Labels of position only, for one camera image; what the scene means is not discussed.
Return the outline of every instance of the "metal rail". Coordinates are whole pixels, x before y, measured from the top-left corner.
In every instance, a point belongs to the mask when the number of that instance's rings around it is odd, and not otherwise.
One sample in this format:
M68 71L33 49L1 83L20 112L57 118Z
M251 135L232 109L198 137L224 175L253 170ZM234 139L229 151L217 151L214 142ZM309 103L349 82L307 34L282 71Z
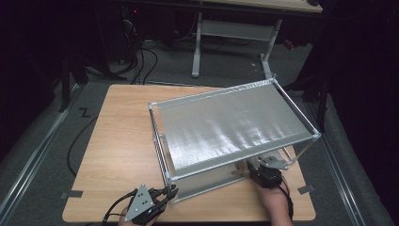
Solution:
M29 160L26 162L23 170L21 171L20 175L18 176L17 180L14 182L14 185L9 190L7 196L4 198L3 202L0 205L0 225L7 225L8 221L11 219L12 214L14 213L15 209L17 208L21 198L24 196L24 193L28 189L30 183L35 178L36 173L38 172L41 163L43 162L44 158L48 154L51 143L53 138L65 120L69 113L69 107L72 103L76 100L79 94L82 91L82 88L75 85L72 89L75 93L72 96L72 100L70 101L70 105L66 107L66 109L59 113L55 122L53 123L50 130L47 132L46 136L40 143L39 147L32 153Z
M305 104L307 107L310 118L313 121L317 121L317 110L315 106L312 104ZM352 189L347 183L346 178L341 171L340 165L335 157L334 152L332 151L331 146L329 145L327 135L322 135L320 138L321 144L323 145L323 151L326 155L326 159L328 162L328 166L331 170L332 177L337 185L338 191L340 192L341 198L343 199L343 204L348 212L350 219L352 220L353 225L363 226L366 225L363 216L359 210L356 199L353 195Z

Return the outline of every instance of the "desk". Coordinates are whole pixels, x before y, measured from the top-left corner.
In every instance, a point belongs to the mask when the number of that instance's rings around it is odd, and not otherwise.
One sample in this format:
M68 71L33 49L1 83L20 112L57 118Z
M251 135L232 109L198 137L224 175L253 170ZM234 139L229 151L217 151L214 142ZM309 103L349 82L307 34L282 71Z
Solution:
M161 188L164 182L152 142L148 103L191 95L215 88L113 85L92 133L63 219L68 222L98 222L121 196L141 184ZM312 220L315 211L298 163L284 171L295 207L294 220ZM119 213L127 205L118 205ZM268 220L250 180L213 190L187 201L169 205L158 222L262 221Z

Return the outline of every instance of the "black cable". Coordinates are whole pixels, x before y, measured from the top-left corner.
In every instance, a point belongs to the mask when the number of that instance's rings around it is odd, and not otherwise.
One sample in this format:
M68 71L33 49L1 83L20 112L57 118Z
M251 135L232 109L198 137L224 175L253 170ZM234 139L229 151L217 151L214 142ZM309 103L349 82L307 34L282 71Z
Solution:
M72 151L73 145L76 143L76 141L78 140L78 138L80 138L80 136L85 132L85 130L88 129L88 127L89 127L91 124L93 124L97 119L98 119L98 116L96 116L93 120L91 120L91 121L85 126L85 128L83 128L83 129L80 131L80 133L79 133L79 134L75 137L75 139L73 140L73 142L72 142L72 144L71 144L71 146L70 146L70 148L69 148L69 150L68 150L68 155L67 155L68 169L70 170L70 172L72 173L72 175L73 175L74 177L76 177L76 172L72 169L71 160L70 160L71 151Z
M152 68L150 69L150 71L147 72L147 74L146 74L146 75L144 76L144 78L143 78L143 85L145 85L145 84L146 84L146 79L147 79L147 77L150 75L150 73L151 73L152 70L155 68L155 66L156 66L156 64L157 64L157 62L158 62L158 56L156 55L156 53L154 53L153 51L151 51L151 50L149 50L149 49L143 49L143 50L152 53L153 56L155 57L155 63L153 64L153 66L152 66Z
M132 192L129 192L129 193L127 193L126 195L120 197L118 200L116 200L116 201L111 205L111 207L109 207L108 211L105 213L105 215L104 215L104 217L103 217L102 225L103 225L103 226L106 225L106 223L107 223L107 221L108 221L108 219L109 219L109 216L111 216L111 215L116 215L116 214L111 214L111 211L115 208L115 206L117 206L120 202L126 200L127 198L130 198L130 197L135 196L136 193L137 193L137 191L138 191L138 189L136 188L136 189L133 190Z
M138 78L138 80L140 80L139 77L140 77L141 71L142 71L143 68L144 68L144 54L143 54L143 48L140 48L140 54L141 54L141 68L140 68L140 70L138 70L138 73L135 74L135 77L133 78L133 80L132 80L132 82L130 83L130 85L135 84L137 78Z

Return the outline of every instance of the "floor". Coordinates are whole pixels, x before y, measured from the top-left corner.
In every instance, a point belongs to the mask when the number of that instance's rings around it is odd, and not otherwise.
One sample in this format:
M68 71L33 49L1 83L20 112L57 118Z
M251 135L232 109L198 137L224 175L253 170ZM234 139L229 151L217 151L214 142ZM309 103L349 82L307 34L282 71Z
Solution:
M263 43L209 40L202 47L200 77L192 78L192 42L180 41L174 49L157 41L145 42L144 60L137 54L139 67L141 62L144 64L136 82L143 83L146 73L146 84L151 85L225 88L264 79L258 53ZM281 85L295 81L310 51L311 45L292 51L282 45L274 47L269 64ZM125 65L111 62L110 67L116 71ZM124 74L125 81L95 75L89 76L85 86L72 81L72 101L63 113L58 111L62 105L61 87L56 86L56 99L0 165L1 225L86 224L62 219L65 194L73 184L72 172L78 171L108 87L131 84L137 71L138 68ZM303 103L300 92L289 94L314 123L317 103ZM315 187L311 199L316 218L295 225L393 225L354 155L329 97L325 127L323 138L299 161L307 184Z

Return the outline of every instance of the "metal bar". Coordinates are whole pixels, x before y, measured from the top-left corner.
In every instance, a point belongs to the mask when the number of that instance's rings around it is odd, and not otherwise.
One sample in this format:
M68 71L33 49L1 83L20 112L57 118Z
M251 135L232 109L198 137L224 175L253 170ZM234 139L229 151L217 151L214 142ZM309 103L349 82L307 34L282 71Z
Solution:
M158 155L159 165L161 167L162 176L164 177L165 186L171 186L171 181L168 175L168 166L164 156L164 150L162 149L162 144L158 132L158 128L156 127L155 117L153 116L152 106L154 103L149 104L150 116L152 121L152 130L154 132L153 136L155 137L154 143L156 148L156 154Z
M77 93L76 95L73 95L72 100L70 101L70 105L63 112L59 113L56 121L47 132L39 147L32 153L31 157L26 162L14 185L9 190L7 196L4 198L2 204L0 205L0 225L7 225L21 198L24 196L24 193L28 189L30 183L35 178L35 175L38 172L41 163L43 162L44 158L50 150L50 144L53 141L53 138L59 126L68 116L68 108L81 93L81 89L79 88L79 86L77 86L77 84L75 84L72 91L74 91L75 89Z
M316 121L317 114L312 104L307 104L306 107L310 112L310 117L313 121ZM326 155L328 166L331 170L332 177L337 185L338 191L340 192L343 204L345 205L346 211L352 220L353 225L366 225L363 216L358 208L356 200L353 196L352 189L349 187L343 172L341 171L340 165L335 157L334 152L329 145L327 136L321 137L321 144L323 145L323 151Z

